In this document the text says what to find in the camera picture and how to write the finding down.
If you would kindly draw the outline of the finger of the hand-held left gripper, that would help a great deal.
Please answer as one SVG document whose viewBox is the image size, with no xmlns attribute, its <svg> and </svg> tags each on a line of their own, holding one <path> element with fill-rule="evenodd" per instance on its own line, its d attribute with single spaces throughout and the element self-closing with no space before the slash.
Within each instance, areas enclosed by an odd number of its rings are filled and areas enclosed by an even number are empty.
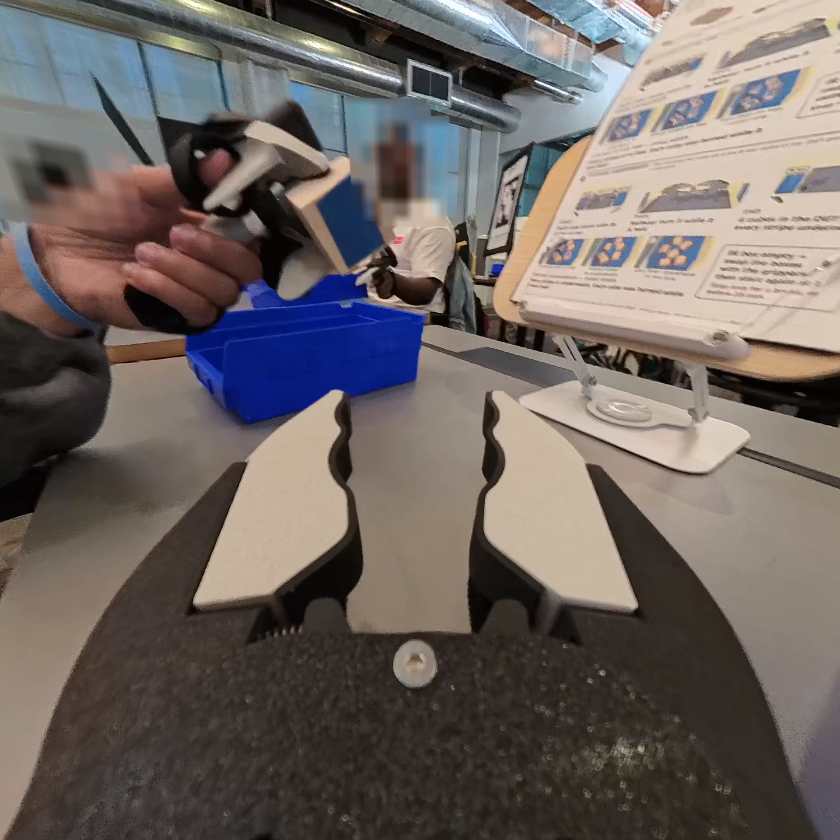
<svg viewBox="0 0 840 840">
<path fill-rule="evenodd" d="M 325 154 L 263 121 L 245 127 L 245 171 L 270 182 L 309 181 L 329 172 Z"/>
<path fill-rule="evenodd" d="M 329 274 L 330 261 L 321 253 L 292 253 L 282 264 L 276 293 L 283 301 L 299 300 Z"/>
</svg>

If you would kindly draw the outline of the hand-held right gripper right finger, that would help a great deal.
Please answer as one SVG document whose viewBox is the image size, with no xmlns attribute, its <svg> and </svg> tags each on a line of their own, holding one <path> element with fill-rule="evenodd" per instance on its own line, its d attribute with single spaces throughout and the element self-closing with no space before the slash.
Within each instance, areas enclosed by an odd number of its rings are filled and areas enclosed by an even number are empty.
<svg viewBox="0 0 840 840">
<path fill-rule="evenodd" d="M 511 602 L 513 632 L 554 635 L 583 610 L 638 618 L 639 603 L 578 450 L 503 391 L 486 394 L 484 452 L 469 543 L 469 622 L 474 634 Z"/>
</svg>

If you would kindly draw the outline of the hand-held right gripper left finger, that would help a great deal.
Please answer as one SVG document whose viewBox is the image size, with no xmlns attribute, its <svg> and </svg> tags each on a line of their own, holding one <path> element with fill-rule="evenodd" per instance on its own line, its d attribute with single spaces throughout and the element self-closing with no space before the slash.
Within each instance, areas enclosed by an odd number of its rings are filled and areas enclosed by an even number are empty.
<svg viewBox="0 0 840 840">
<path fill-rule="evenodd" d="M 261 607 L 285 627 L 302 625 L 320 600 L 347 611 L 363 571 L 351 435 L 349 397 L 333 390 L 250 454 L 193 596 L 195 611 Z"/>
</svg>

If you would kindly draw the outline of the wooden cube with blue stripe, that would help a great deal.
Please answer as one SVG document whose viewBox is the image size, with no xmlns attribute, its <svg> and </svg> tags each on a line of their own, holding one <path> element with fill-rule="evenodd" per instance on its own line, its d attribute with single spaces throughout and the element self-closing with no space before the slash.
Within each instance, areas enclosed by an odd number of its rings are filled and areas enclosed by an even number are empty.
<svg viewBox="0 0 840 840">
<path fill-rule="evenodd" d="M 324 275 L 348 275 L 385 246 L 385 238 L 351 174 L 336 157 L 326 174 L 287 186 L 287 202 L 323 265 Z"/>
</svg>

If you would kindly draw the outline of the blue plastic bin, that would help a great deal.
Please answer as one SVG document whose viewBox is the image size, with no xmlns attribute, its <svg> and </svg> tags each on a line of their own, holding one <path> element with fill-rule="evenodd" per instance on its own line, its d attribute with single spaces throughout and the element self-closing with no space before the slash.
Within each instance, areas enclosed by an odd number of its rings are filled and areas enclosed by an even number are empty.
<svg viewBox="0 0 840 840">
<path fill-rule="evenodd" d="M 231 311 L 185 341 L 197 380 L 246 424 L 299 412 L 328 392 L 377 392 L 417 378 L 422 313 L 361 299 Z"/>
<path fill-rule="evenodd" d="M 320 305 L 330 302 L 341 302 L 366 299 L 367 286 L 356 285 L 356 275 L 328 275 L 295 300 L 285 300 L 279 297 L 276 290 L 270 288 L 263 280 L 258 280 L 245 287 L 251 307 L 253 309 L 269 308 L 297 308 Z"/>
</svg>

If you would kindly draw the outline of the person's left forearm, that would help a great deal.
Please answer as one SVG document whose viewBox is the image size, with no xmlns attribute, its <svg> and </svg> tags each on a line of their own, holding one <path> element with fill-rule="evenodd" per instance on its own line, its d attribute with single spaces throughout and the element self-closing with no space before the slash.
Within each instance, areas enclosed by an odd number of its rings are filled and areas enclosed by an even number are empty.
<svg viewBox="0 0 840 840">
<path fill-rule="evenodd" d="M 105 334 L 53 336 L 2 313 L 2 487 L 97 433 L 112 385 Z"/>
</svg>

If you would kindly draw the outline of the person's left hand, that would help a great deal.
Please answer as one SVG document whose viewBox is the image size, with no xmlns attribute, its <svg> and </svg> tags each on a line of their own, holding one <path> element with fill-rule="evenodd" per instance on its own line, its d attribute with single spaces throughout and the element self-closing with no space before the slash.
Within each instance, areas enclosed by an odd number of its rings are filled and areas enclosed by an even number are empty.
<svg viewBox="0 0 840 840">
<path fill-rule="evenodd" d="M 203 228 L 169 165 L 107 172 L 68 202 L 42 213 L 29 242 L 50 288 L 88 321 L 201 333 L 263 276 L 251 246 Z"/>
</svg>

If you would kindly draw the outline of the wood and white document stand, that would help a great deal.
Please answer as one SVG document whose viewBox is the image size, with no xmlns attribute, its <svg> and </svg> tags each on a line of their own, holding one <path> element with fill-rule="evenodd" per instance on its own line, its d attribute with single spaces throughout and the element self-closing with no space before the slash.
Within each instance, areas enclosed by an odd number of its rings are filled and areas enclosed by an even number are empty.
<svg viewBox="0 0 840 840">
<path fill-rule="evenodd" d="M 743 339 L 698 322 L 653 323 L 651 329 L 617 327 L 589 319 L 527 314 L 512 299 L 548 232 L 592 135 L 566 151 L 543 183 L 527 223 L 496 284 L 499 314 L 550 334 L 576 381 L 524 396 L 534 413 L 657 465 L 705 475 L 749 441 L 744 429 L 709 415 L 708 369 L 768 380 L 759 373 L 760 344 L 792 350 L 787 343 Z"/>
</svg>

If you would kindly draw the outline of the white ceiling vent box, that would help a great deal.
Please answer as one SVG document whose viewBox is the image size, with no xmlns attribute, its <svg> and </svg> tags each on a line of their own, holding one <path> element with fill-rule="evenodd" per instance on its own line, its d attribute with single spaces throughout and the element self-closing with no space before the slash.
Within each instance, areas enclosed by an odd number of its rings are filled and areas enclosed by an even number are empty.
<svg viewBox="0 0 840 840">
<path fill-rule="evenodd" d="M 452 102 L 453 86 L 452 73 L 415 59 L 406 61 L 404 87 L 407 97 L 430 102 L 436 108 L 448 109 Z"/>
</svg>

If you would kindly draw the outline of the grey denim jacket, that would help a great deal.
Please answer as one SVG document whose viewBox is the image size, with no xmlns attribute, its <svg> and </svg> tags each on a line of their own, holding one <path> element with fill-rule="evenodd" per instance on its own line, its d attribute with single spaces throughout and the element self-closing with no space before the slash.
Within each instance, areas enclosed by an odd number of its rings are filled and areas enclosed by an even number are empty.
<svg viewBox="0 0 840 840">
<path fill-rule="evenodd" d="M 465 257 L 469 257 L 467 225 L 455 226 L 455 251 L 445 279 L 448 326 L 464 333 L 483 334 L 483 313 Z"/>
</svg>

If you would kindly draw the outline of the wooden pole with black end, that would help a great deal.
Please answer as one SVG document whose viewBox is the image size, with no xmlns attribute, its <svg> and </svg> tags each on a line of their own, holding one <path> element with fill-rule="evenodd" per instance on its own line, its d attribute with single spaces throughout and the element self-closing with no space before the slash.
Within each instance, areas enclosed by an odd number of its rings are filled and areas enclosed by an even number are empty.
<svg viewBox="0 0 840 840">
<path fill-rule="evenodd" d="M 92 73 L 91 81 L 98 93 L 102 110 L 110 120 L 114 129 L 117 130 L 120 138 L 129 146 L 131 151 L 138 159 L 139 163 L 146 166 L 152 166 L 154 162 L 152 161 L 151 156 L 142 146 L 142 143 L 134 133 L 131 126 L 128 124 L 127 120 L 121 114 L 121 111 L 117 108 L 113 100 L 110 98 L 104 86 L 100 83 L 100 80 Z"/>
</svg>

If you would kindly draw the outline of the grey table with wooden edge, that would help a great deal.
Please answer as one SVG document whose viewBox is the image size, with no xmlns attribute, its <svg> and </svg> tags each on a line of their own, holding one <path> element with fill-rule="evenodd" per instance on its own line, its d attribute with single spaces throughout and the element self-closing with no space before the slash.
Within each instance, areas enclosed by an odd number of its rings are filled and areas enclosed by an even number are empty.
<svg viewBox="0 0 840 840">
<path fill-rule="evenodd" d="M 162 361 L 186 356 L 184 338 L 148 341 L 128 344 L 107 344 L 110 364 L 130 364 L 146 361 Z"/>
</svg>

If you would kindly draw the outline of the black framed marker sign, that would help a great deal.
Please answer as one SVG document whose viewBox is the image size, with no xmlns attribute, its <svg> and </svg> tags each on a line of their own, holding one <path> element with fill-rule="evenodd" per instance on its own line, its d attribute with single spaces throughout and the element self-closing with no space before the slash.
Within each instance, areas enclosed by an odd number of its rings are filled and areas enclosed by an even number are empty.
<svg viewBox="0 0 840 840">
<path fill-rule="evenodd" d="M 490 220 L 486 242 L 486 256 L 511 252 L 516 232 L 522 188 L 532 158 L 533 143 L 502 169 L 497 198 Z"/>
</svg>

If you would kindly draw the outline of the printed instruction sheet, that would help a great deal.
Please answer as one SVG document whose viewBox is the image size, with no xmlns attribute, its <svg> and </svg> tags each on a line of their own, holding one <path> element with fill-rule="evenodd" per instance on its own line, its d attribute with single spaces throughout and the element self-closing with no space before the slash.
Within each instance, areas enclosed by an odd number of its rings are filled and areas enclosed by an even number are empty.
<svg viewBox="0 0 840 840">
<path fill-rule="evenodd" d="M 836 1 L 679 2 L 512 299 L 838 352 Z"/>
</svg>

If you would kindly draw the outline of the blue wristband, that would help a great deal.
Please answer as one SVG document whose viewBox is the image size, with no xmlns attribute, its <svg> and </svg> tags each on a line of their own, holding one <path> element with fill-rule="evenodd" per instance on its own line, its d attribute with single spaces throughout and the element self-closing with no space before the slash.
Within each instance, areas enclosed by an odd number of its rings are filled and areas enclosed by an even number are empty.
<svg viewBox="0 0 840 840">
<path fill-rule="evenodd" d="M 18 266 L 22 270 L 29 288 L 45 304 L 48 310 L 51 310 L 58 318 L 72 323 L 81 330 L 90 332 L 102 330 L 100 324 L 84 318 L 69 307 L 48 283 L 39 267 L 32 248 L 29 225 L 23 222 L 12 222 L 9 224 L 7 236 L 12 242 Z"/>
</svg>

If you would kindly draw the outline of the silver ceiling duct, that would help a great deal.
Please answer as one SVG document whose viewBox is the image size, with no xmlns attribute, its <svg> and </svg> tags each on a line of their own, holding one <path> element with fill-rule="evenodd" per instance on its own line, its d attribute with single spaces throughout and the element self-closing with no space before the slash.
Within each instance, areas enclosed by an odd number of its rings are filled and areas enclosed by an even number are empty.
<svg viewBox="0 0 840 840">
<path fill-rule="evenodd" d="M 202 36 L 306 71 L 341 90 L 382 98 L 408 96 L 407 70 L 390 61 L 271 22 L 218 2 L 93 1 L 116 14 Z"/>
</svg>

